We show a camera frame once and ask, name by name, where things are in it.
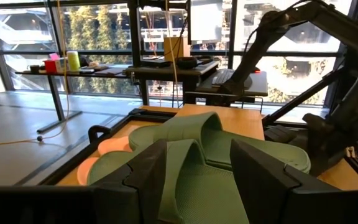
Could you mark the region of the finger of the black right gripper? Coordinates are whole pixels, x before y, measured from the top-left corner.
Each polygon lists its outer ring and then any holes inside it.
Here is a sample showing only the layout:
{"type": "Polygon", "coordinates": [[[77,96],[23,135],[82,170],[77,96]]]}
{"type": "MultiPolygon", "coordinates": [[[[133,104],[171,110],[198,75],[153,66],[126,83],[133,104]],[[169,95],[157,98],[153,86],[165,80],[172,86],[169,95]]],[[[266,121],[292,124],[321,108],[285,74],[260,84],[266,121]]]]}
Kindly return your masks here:
{"type": "Polygon", "coordinates": [[[251,73],[251,63],[241,62],[231,78],[225,82],[225,89],[227,90],[243,90],[244,82],[251,73]]]}
{"type": "Polygon", "coordinates": [[[238,79],[236,81],[236,88],[245,89],[244,81],[247,79],[247,77],[250,77],[250,75],[254,73],[256,69],[257,69],[257,61],[241,62],[236,70],[236,75],[238,76],[238,79]]]}

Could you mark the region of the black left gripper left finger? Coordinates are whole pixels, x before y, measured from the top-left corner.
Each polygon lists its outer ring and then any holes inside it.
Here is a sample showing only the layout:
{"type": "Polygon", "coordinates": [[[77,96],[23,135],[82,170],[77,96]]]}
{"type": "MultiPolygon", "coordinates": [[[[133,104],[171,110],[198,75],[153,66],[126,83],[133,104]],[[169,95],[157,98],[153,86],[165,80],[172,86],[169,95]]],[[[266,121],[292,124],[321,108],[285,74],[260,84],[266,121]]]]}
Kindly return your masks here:
{"type": "Polygon", "coordinates": [[[165,184],[167,142],[113,151],[90,169],[97,224],[154,224],[165,184]]]}

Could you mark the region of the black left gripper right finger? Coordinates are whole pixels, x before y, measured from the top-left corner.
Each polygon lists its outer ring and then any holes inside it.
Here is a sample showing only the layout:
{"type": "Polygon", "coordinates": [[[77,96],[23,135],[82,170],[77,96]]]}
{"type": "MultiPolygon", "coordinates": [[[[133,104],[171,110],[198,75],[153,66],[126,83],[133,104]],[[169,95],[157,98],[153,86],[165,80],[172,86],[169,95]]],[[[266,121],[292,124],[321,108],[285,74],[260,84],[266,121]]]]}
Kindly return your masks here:
{"type": "Polygon", "coordinates": [[[237,189],[251,224],[284,224],[289,193],[301,185],[294,170],[260,149],[231,141],[230,160],[237,189]]]}

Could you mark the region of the green slide sandal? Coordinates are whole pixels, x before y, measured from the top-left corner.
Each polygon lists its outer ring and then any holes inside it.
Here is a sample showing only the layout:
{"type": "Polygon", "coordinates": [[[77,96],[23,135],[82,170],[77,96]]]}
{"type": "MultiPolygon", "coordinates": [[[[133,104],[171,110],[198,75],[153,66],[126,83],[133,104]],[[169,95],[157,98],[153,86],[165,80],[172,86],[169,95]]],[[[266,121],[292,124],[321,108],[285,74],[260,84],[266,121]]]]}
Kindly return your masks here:
{"type": "Polygon", "coordinates": [[[244,141],[304,173],[311,169],[311,161],[303,149],[225,131],[215,112],[175,116],[161,125],[137,128],[129,135],[129,146],[135,151],[159,139],[168,142],[193,139],[198,143],[207,164],[226,170],[231,169],[229,153],[232,139],[244,141]]]}
{"type": "Polygon", "coordinates": [[[192,139],[167,142],[165,184],[154,224],[249,224],[231,171],[206,163],[192,139]]]}

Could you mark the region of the black keyboard tray desk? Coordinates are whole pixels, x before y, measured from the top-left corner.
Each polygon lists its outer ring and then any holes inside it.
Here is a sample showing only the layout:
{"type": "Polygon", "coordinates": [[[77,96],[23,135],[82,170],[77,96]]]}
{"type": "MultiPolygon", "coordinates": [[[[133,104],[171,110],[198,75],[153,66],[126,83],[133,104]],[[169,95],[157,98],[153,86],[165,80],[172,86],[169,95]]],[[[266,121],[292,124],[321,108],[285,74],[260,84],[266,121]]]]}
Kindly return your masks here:
{"type": "Polygon", "coordinates": [[[250,75],[253,81],[252,86],[247,90],[244,89],[241,96],[218,93],[220,86],[216,88],[211,85],[211,76],[202,81],[194,91],[186,92],[185,96],[194,96],[196,99],[204,98],[207,105],[213,106],[230,106],[230,104],[235,101],[247,101],[253,103],[256,97],[262,98],[268,96],[267,73],[261,72],[258,68],[250,75]]]}

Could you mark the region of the black keyboard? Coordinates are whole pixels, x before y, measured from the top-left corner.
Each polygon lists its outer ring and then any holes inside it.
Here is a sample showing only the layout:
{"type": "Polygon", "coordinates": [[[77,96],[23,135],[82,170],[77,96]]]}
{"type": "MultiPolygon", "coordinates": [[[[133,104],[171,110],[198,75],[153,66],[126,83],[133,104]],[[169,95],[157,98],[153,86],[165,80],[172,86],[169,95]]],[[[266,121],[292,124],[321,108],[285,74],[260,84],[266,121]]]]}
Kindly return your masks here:
{"type": "MultiPolygon", "coordinates": [[[[223,83],[225,83],[227,80],[229,80],[232,77],[232,74],[234,73],[234,70],[232,69],[219,69],[214,73],[211,81],[211,85],[213,87],[219,87],[223,83]]],[[[244,88],[247,90],[249,89],[253,84],[252,78],[247,77],[247,79],[244,81],[244,88]]]]}

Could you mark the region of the black headphones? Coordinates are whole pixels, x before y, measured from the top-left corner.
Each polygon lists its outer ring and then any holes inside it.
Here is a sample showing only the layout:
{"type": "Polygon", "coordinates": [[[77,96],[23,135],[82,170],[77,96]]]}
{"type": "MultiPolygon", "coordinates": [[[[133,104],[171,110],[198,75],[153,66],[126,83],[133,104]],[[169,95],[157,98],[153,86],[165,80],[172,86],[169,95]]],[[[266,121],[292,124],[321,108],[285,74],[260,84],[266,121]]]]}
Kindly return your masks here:
{"type": "Polygon", "coordinates": [[[181,70],[189,70],[198,66],[198,60],[195,57],[178,57],[176,66],[181,70]]]}

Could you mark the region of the black rig strut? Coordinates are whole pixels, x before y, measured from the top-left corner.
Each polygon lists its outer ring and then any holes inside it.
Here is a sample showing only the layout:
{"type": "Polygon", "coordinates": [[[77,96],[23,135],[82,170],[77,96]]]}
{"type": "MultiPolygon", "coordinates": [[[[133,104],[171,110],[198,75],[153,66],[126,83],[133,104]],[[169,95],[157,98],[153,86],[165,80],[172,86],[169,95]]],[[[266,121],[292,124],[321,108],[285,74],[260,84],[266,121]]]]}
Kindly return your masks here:
{"type": "Polygon", "coordinates": [[[277,119],[281,118],[285,114],[287,114],[292,109],[296,108],[298,105],[302,104],[307,99],[311,98],[314,94],[321,91],[326,86],[332,84],[337,79],[340,78],[340,76],[345,73],[346,68],[343,66],[340,66],[337,70],[333,70],[329,72],[327,75],[325,75],[319,82],[314,84],[312,87],[295,97],[293,100],[289,101],[287,104],[282,106],[279,110],[272,114],[268,114],[262,119],[263,126],[269,126],[273,125],[274,122],[276,122],[277,119]]]}

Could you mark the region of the cardboard box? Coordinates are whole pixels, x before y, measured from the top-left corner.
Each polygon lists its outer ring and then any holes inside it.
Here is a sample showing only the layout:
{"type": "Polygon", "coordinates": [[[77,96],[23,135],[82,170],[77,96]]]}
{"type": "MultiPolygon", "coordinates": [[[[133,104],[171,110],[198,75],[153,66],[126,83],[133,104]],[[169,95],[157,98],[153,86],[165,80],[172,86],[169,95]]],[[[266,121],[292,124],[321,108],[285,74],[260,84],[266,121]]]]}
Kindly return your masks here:
{"type": "Polygon", "coordinates": [[[164,59],[172,62],[183,57],[185,53],[183,42],[183,37],[165,37],[163,40],[164,59]]]}

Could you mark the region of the black standing desk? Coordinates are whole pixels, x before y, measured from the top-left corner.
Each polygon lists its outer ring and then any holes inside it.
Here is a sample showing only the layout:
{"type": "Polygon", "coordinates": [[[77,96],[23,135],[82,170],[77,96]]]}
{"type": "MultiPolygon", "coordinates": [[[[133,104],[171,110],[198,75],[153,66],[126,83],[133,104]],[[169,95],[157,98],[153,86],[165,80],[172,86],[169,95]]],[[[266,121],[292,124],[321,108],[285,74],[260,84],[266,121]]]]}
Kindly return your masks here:
{"type": "MultiPolygon", "coordinates": [[[[210,77],[217,69],[219,62],[214,60],[210,63],[199,65],[192,70],[177,69],[177,81],[182,83],[183,93],[179,96],[183,97],[184,104],[195,104],[194,96],[185,96],[188,91],[194,91],[199,83],[210,77]]],[[[143,105],[149,105],[149,91],[147,88],[147,80],[169,81],[174,82],[174,69],[172,67],[151,68],[151,67],[129,67],[124,73],[140,82],[140,93],[143,105]]]]}

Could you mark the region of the black desk pole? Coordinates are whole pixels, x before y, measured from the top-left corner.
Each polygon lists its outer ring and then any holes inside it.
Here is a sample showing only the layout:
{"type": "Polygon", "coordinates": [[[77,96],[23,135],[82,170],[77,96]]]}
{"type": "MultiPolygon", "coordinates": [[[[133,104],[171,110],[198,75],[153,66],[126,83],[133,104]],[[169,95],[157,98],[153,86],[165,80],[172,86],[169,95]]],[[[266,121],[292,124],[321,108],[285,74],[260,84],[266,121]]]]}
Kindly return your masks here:
{"type": "Polygon", "coordinates": [[[141,66],[141,37],[140,37],[140,25],[139,25],[139,7],[137,5],[138,0],[128,0],[127,6],[129,8],[129,19],[131,28],[131,45],[132,45],[132,64],[135,68],[133,77],[139,81],[139,89],[142,97],[142,103],[144,106],[149,105],[149,94],[147,89],[147,83],[144,78],[141,78],[139,73],[139,67],[141,66]]]}

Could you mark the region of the long black desk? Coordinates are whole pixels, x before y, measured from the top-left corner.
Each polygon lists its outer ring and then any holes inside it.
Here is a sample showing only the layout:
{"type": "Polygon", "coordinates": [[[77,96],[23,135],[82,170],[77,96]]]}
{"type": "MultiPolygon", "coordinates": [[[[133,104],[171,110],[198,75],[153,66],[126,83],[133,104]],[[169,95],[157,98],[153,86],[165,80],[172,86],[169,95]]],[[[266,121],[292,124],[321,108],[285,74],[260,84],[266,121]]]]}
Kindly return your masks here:
{"type": "Polygon", "coordinates": [[[67,122],[69,119],[74,118],[82,114],[82,111],[70,112],[69,109],[66,110],[66,113],[63,110],[62,102],[58,93],[57,84],[54,81],[55,77],[63,77],[65,80],[69,77],[82,77],[82,78],[118,78],[118,79],[127,79],[127,76],[124,74],[124,70],[129,68],[129,65],[108,65],[106,69],[87,69],[82,68],[79,72],[67,72],[66,75],[63,73],[47,73],[46,71],[41,72],[31,72],[30,70],[25,70],[22,72],[14,72],[18,75],[40,75],[46,76],[48,84],[50,87],[50,92],[52,94],[52,99],[57,114],[58,120],[56,122],[50,123],[37,130],[38,134],[44,134],[57,126],[67,122]]]}

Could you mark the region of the yellow-green bottle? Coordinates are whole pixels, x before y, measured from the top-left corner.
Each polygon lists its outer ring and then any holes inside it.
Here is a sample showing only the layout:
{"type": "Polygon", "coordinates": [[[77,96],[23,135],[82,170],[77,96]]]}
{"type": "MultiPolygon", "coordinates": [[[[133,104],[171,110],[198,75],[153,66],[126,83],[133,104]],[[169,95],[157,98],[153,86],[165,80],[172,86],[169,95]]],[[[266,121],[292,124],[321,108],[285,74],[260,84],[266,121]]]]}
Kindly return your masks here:
{"type": "Polygon", "coordinates": [[[68,67],[71,72],[80,71],[80,59],[77,51],[68,51],[67,52],[68,67]]]}

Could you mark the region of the red box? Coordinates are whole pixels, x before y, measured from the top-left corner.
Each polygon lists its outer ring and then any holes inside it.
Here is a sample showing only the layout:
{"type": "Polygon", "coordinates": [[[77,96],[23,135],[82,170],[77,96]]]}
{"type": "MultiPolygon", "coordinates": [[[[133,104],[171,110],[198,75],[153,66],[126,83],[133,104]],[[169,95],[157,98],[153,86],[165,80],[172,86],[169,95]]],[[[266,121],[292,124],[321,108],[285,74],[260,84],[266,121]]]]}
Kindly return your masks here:
{"type": "Polygon", "coordinates": [[[56,62],[54,60],[44,60],[44,67],[47,73],[57,73],[56,62]]]}

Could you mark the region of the black frame bracket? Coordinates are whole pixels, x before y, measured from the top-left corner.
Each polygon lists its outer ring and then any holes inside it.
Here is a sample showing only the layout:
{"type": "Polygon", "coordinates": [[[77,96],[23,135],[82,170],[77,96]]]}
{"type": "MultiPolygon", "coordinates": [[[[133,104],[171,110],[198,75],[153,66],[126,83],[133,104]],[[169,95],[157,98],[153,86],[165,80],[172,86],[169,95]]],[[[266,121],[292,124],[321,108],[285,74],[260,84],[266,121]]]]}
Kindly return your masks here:
{"type": "Polygon", "coordinates": [[[94,125],[88,130],[88,139],[90,144],[101,142],[111,137],[111,129],[101,125],[94,125]]]}

